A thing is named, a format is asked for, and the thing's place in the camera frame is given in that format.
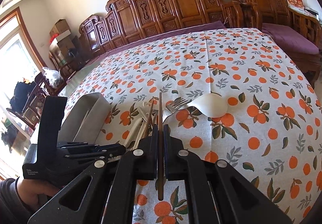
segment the person's arm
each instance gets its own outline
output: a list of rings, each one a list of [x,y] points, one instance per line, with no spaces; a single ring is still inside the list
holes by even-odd
[[[58,192],[58,188],[42,180],[19,177],[0,182],[1,223],[27,224],[31,215],[39,209],[38,194],[53,197]]]

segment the silver screw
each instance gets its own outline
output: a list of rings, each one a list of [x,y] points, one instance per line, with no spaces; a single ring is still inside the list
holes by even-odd
[[[226,168],[227,167],[227,162],[224,160],[219,160],[217,161],[217,166],[220,168]]]
[[[182,149],[178,152],[179,156],[186,157],[189,155],[189,151]]]
[[[143,155],[143,150],[136,149],[135,151],[133,151],[133,155],[134,156],[142,156]]]
[[[95,161],[95,163],[94,163],[94,166],[96,168],[102,168],[102,167],[104,167],[104,165],[105,165],[104,161]]]

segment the wooden door frame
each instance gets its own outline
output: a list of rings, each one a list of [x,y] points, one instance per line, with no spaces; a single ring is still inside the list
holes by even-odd
[[[34,58],[37,60],[38,63],[35,63],[36,66],[41,66],[41,67],[47,67],[45,61],[43,60],[43,58],[40,56],[35,44],[33,43],[30,35],[29,35],[29,32],[27,30],[27,27],[24,23],[24,20],[22,18],[22,15],[21,15],[21,11],[20,11],[20,8],[17,7],[15,8],[14,10],[12,10],[10,13],[8,13],[6,16],[4,16],[1,20],[0,20],[0,28],[5,25],[9,20],[11,20],[12,18],[16,17],[17,18],[17,21],[18,21],[18,24],[22,30],[22,33],[25,37],[25,40],[27,41],[28,43],[28,46],[31,48],[31,53],[33,54]]]

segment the metal fork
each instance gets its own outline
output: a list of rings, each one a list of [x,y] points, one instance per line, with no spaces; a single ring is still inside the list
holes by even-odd
[[[189,103],[190,101],[177,98],[173,102],[171,102],[169,105],[166,105],[166,109],[163,110],[162,115],[162,123],[167,119],[167,117],[171,116],[172,114],[176,113],[181,107]]]

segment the plastic bag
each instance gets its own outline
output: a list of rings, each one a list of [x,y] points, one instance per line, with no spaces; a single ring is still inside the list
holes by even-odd
[[[49,84],[54,88],[57,89],[59,84],[64,81],[62,76],[56,70],[51,70],[47,67],[42,68],[45,71],[45,77],[49,80]]]

